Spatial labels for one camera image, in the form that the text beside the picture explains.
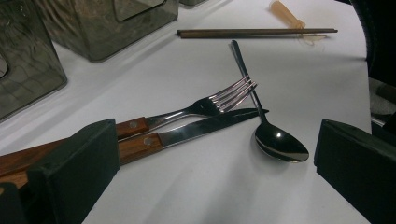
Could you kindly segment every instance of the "fork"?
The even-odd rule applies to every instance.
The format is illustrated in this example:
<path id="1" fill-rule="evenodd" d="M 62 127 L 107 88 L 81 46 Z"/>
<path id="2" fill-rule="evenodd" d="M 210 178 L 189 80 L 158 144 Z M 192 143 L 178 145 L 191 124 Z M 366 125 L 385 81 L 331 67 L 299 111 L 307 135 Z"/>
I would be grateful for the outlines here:
<path id="1" fill-rule="evenodd" d="M 234 109 L 257 87 L 249 77 L 244 77 L 226 89 L 202 98 L 192 105 L 162 115 L 146 118 L 150 131 L 189 116 L 212 117 Z"/>

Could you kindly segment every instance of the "spoon handle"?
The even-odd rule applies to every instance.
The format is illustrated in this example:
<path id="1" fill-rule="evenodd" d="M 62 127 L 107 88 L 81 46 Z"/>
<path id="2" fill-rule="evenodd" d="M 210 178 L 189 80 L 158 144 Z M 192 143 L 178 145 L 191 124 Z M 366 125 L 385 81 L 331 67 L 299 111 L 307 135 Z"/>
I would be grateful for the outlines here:
<path id="1" fill-rule="evenodd" d="M 238 66 L 239 66 L 239 69 L 241 70 L 242 76 L 247 77 L 247 81 L 249 81 L 250 77 L 248 76 L 248 70 L 245 67 L 244 59 L 242 58 L 242 53 L 241 53 L 241 50 L 239 49 L 239 45 L 238 45 L 238 42 L 236 42 L 236 40 L 232 40 L 231 49 L 233 50 L 233 56 L 235 57 L 236 62 L 238 63 Z M 251 99 L 253 100 L 254 105 L 256 106 L 257 110 L 259 111 L 260 118 L 262 119 L 262 121 L 267 121 L 267 118 L 265 117 L 265 113 L 268 111 L 264 110 L 262 108 L 262 103 L 260 103 L 257 93 L 253 90 L 250 93 L 250 95 L 251 95 Z"/>

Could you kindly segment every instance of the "metal spoon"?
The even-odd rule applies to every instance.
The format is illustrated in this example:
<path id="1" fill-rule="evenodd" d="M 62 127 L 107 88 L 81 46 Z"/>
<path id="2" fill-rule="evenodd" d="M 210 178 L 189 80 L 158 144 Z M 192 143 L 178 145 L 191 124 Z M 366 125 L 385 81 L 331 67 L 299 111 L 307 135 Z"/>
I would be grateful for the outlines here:
<path id="1" fill-rule="evenodd" d="M 233 40 L 231 47 L 239 69 L 241 70 L 242 76 L 247 77 L 248 70 L 246 69 L 242 59 L 242 54 L 238 43 Z M 262 104 L 260 103 L 259 97 L 255 91 L 251 93 L 251 97 L 253 99 L 254 105 L 259 111 L 259 116 L 262 120 L 262 123 L 255 132 L 256 142 L 259 147 L 266 154 L 282 161 L 306 161 L 309 157 L 309 152 L 306 150 L 304 145 L 291 134 L 268 122 L 267 117 L 265 117 L 265 112 L 262 109 Z"/>

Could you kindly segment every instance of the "wooden chopstick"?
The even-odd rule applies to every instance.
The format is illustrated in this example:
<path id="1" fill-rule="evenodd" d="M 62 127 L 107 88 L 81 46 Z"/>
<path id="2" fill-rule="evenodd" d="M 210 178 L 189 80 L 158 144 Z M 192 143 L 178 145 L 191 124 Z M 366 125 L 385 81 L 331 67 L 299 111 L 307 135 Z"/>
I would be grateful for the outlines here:
<path id="1" fill-rule="evenodd" d="M 325 34 L 337 33 L 333 28 L 310 28 L 310 29 L 197 29 L 177 30 L 180 38 L 235 38 L 253 37 L 263 35 L 302 35 L 302 34 Z"/>

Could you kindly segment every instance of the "table surface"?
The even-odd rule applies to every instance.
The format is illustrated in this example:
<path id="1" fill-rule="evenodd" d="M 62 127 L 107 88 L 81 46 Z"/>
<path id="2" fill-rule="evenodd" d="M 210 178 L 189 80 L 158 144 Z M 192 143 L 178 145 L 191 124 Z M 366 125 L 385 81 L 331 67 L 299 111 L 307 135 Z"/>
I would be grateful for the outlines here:
<path id="1" fill-rule="evenodd" d="M 306 28 L 338 33 L 314 45 L 296 36 L 237 41 L 268 120 L 299 139 L 310 158 L 268 157 L 253 138 L 260 119 L 251 119 L 122 166 L 84 223 L 367 223 L 313 163 L 323 119 L 370 132 L 361 24 L 352 6 L 333 0 L 282 2 Z M 269 4 L 180 5 L 176 21 L 102 63 L 54 44 L 68 84 L 0 124 L 0 155 L 68 137 L 98 120 L 170 112 L 227 87 L 241 78 L 231 39 L 180 39 L 177 29 L 286 28 Z M 250 98 L 241 105 L 253 106 Z"/>

